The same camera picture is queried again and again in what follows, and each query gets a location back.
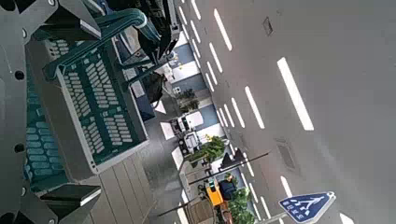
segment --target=tiled floor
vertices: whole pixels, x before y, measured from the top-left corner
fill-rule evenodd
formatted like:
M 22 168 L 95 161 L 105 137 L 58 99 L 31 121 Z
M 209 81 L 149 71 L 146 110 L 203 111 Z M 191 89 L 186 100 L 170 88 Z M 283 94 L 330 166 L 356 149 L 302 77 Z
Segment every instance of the tiled floor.
M 102 186 L 102 195 L 84 224 L 180 223 L 177 212 L 157 217 L 181 202 L 181 186 L 172 151 L 176 138 L 165 140 L 161 122 L 177 115 L 172 100 L 163 97 L 166 114 L 145 123 L 149 145 L 132 157 L 83 184 Z

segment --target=ceiling light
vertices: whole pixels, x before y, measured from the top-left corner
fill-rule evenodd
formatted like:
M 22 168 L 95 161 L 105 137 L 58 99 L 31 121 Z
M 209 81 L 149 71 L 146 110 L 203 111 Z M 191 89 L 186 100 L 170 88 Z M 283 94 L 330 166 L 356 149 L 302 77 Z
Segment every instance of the ceiling light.
M 228 119 L 230 120 L 231 126 L 235 127 L 235 124 L 233 123 L 233 117 L 231 117 L 230 110 L 228 110 L 228 106 L 226 104 L 224 104 L 224 109 L 227 113 Z
M 182 18 L 183 21 L 184 21 L 184 24 L 187 25 L 187 20 L 186 20 L 186 16 L 184 15 L 183 8 L 178 7 L 178 10 L 180 11 L 180 15 L 181 15 L 181 18 Z
M 236 116 L 237 116 L 238 119 L 239 119 L 239 123 L 241 123 L 242 128 L 245 128 L 244 119 L 242 119 L 241 112 L 239 112 L 238 105 L 236 104 L 236 101 L 235 101 L 235 99 L 234 99 L 233 97 L 231 98 L 231 101 L 233 102 L 233 109 L 234 109 L 235 112 L 236 112 Z
M 215 91 L 215 89 L 213 89 L 212 81 L 210 80 L 209 75 L 207 73 L 205 73 L 205 75 L 206 75 L 207 82 L 209 83 L 210 90 Z
M 216 65 L 218 66 L 219 71 L 222 73 L 222 67 L 218 58 L 218 54 L 215 51 L 215 48 L 213 48 L 213 44 L 209 43 L 210 51 L 212 51 L 213 58 L 215 59 Z
M 233 144 L 230 144 L 231 152 L 235 155 L 235 150 L 233 149 Z
M 195 14 L 197 14 L 198 20 L 201 20 L 201 13 L 198 10 L 198 6 L 195 3 L 195 0 L 191 0 L 191 3 L 192 3 L 192 7 L 194 8 Z
M 197 58 L 196 53 L 194 52 L 193 55 L 194 55 L 195 61 L 197 62 L 198 67 L 201 68 L 201 64 L 200 64 L 199 61 L 198 61 L 198 58 Z
M 285 176 L 282 175 L 280 177 L 280 180 L 282 181 L 283 188 L 285 189 L 286 195 L 288 195 L 288 198 L 293 197 L 293 194 L 291 193 L 291 189 L 289 187 L 288 180 L 285 178 Z
M 218 118 L 219 118 L 221 127 L 224 127 L 224 123 L 222 122 L 222 119 L 221 119 L 221 116 L 220 116 L 220 114 L 219 114 L 219 111 L 216 110 L 216 113 L 218 114 Z
M 244 152 L 244 157 L 245 157 L 245 161 L 247 161 L 248 171 L 250 172 L 250 175 L 254 177 L 253 168 L 251 168 L 250 161 L 248 161 L 248 155 L 246 152 Z
M 199 52 L 198 47 L 197 47 L 197 44 L 195 43 L 195 40 L 194 40 L 194 39 L 192 40 L 192 44 L 194 45 L 195 52 L 197 53 L 198 58 L 201 58 L 201 53 Z
M 255 203 L 253 204 L 253 207 L 254 207 L 254 211 L 256 212 L 257 218 L 259 220 L 262 220 L 262 216 L 260 216 L 259 210 L 257 209 L 257 206 Z
M 291 100 L 293 101 L 294 107 L 297 110 L 300 122 L 306 131 L 313 131 L 314 125 L 312 124 L 311 118 L 309 118 L 308 112 L 306 111 L 303 98 L 298 91 L 297 85 L 294 81 L 293 75 L 289 69 L 289 65 L 285 58 L 281 58 L 277 61 L 280 73 L 282 74 L 283 80 L 285 81 L 286 88 L 288 89 Z
M 242 176 L 242 180 L 244 181 L 245 187 L 248 188 L 248 182 L 247 182 L 247 179 L 245 178 L 244 173 L 241 173 L 241 176 Z
M 343 224 L 355 224 L 355 222 L 352 220 L 352 218 L 347 217 L 346 215 L 340 213 L 340 218 Z
M 261 129 L 264 129 L 264 122 L 262 122 L 262 116 L 260 115 L 259 108 L 256 105 L 256 102 L 253 99 L 253 95 L 250 92 L 250 87 L 245 87 L 245 92 L 247 94 L 248 102 L 250 103 L 251 109 L 253 110 L 254 116 L 256 116 L 257 123 Z
M 227 32 L 225 31 L 224 24 L 222 23 L 220 14 L 218 13 L 218 10 L 216 8 L 215 8 L 215 19 L 216 19 L 216 22 L 218 23 L 218 26 L 220 28 L 220 32 L 221 32 L 221 35 L 223 36 L 225 45 L 227 46 L 228 50 L 232 50 L 233 45 L 231 44 L 230 38 L 228 37 Z
M 262 206 L 264 207 L 265 214 L 267 215 L 267 218 L 271 218 L 270 210 L 268 209 L 267 203 L 265 202 L 263 197 L 260 197 L 262 199 Z
M 224 113 L 222 112 L 222 109 L 220 109 L 220 114 L 221 114 L 221 117 L 223 118 L 225 126 L 228 127 L 228 122 L 227 122 L 227 119 L 224 116 Z
M 218 85 L 218 80 L 216 79 L 215 73 L 213 72 L 212 65 L 210 64 L 210 62 L 206 62 L 206 64 L 207 68 L 209 68 L 210 75 L 212 75 L 213 81 L 216 85 Z
M 195 33 L 195 37 L 196 37 L 197 40 L 198 40 L 198 43 L 201 43 L 201 38 L 200 38 L 199 35 L 198 35 L 198 31 L 197 31 L 197 28 L 195 27 L 194 21 L 190 21 L 190 23 L 191 23 L 192 30 L 193 30 L 194 33 Z
M 254 201 L 258 203 L 259 199 L 257 199 L 256 190 L 254 190 L 253 185 L 251 183 L 248 183 L 248 185 L 250 186 L 251 194 L 253 195 Z
M 186 29 L 186 26 L 184 26 L 184 24 L 181 24 L 181 26 L 183 27 L 184 36 L 186 36 L 187 39 L 189 40 L 190 36 L 189 36 L 189 32 Z

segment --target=ceiling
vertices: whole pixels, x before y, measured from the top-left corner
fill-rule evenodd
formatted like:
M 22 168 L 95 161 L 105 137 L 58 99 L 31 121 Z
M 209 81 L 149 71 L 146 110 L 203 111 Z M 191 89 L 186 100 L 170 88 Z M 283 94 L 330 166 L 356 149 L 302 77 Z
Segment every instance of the ceiling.
M 246 170 L 257 195 L 272 215 L 286 197 L 280 177 L 294 195 L 334 191 L 336 202 L 320 223 L 342 223 L 339 213 L 355 223 L 391 223 L 390 202 L 396 199 L 396 8 L 395 1 L 175 1 L 197 43 L 203 74 L 211 62 L 219 85 L 212 92 L 217 108 L 226 104 L 235 127 L 227 131 L 236 145 L 245 143 L 250 158 L 271 151 Z M 233 49 L 229 51 L 214 18 L 217 8 Z M 274 32 L 267 36 L 269 17 Z M 221 62 L 219 72 L 209 48 Z M 314 131 L 305 131 L 276 62 L 285 57 L 304 100 Z M 260 129 L 245 94 L 249 86 L 262 114 Z M 242 128 L 233 109 L 235 98 L 246 123 Z M 286 168 L 276 146 L 285 139 L 297 165 Z M 257 207 L 266 218 L 262 204 Z M 285 223 L 293 223 L 285 218 Z

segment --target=blue sign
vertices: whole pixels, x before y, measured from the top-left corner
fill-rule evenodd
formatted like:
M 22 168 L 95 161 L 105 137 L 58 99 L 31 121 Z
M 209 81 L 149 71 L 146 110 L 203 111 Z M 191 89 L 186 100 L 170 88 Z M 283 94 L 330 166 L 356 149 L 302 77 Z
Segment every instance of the blue sign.
M 279 202 L 297 223 L 316 223 L 335 200 L 334 192 L 298 195 Z

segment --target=signpost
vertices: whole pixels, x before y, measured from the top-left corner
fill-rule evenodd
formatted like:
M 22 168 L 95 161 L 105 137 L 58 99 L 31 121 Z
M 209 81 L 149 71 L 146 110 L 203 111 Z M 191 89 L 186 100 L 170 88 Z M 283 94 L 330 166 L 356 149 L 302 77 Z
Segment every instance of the signpost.
M 284 199 L 279 205 L 285 213 L 265 220 L 263 224 L 271 223 L 289 215 L 296 223 L 313 224 L 329 209 L 335 200 L 334 192 L 298 195 Z

